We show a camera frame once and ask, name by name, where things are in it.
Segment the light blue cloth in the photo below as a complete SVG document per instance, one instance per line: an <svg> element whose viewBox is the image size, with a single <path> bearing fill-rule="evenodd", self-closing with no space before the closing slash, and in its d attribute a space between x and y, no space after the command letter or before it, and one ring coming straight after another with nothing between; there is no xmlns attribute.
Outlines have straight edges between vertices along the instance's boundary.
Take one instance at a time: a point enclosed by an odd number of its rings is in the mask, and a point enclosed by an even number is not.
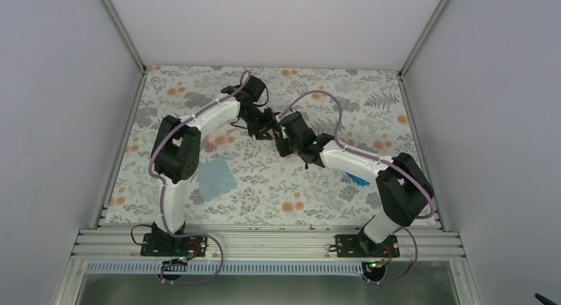
<svg viewBox="0 0 561 305"><path fill-rule="evenodd" d="M199 192L204 202L210 202L236 187L236 178L223 157L217 157L200 166Z"/></svg>

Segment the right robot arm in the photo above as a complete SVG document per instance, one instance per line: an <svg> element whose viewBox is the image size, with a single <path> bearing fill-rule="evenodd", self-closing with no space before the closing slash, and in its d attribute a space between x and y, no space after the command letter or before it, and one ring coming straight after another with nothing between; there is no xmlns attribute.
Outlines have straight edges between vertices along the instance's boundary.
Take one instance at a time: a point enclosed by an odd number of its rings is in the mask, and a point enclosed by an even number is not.
<svg viewBox="0 0 561 305"><path fill-rule="evenodd" d="M338 169L376 185L382 209L358 232L358 247L374 257L384 240L421 216L426 206L435 209L433 188L413 157L400 153L381 157L343 145L330 134L314 134L299 112L280 119L275 138L279 154L296 154L306 165Z"/></svg>

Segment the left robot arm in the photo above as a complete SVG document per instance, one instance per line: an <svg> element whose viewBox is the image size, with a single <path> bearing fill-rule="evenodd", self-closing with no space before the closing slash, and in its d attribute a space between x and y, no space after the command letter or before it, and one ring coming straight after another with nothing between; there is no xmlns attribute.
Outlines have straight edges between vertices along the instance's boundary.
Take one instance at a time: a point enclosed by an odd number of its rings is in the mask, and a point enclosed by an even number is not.
<svg viewBox="0 0 561 305"><path fill-rule="evenodd" d="M191 115L166 116L157 132L148 173L159 179L162 187L160 216L151 232L167 255L178 254L184 246L179 188L198 168L203 137L233 118L243 120L248 135L256 140L273 140L281 132L273 110L259 102L262 95L268 95L267 86L248 71L242 73L239 85L227 86L220 93Z"/></svg>

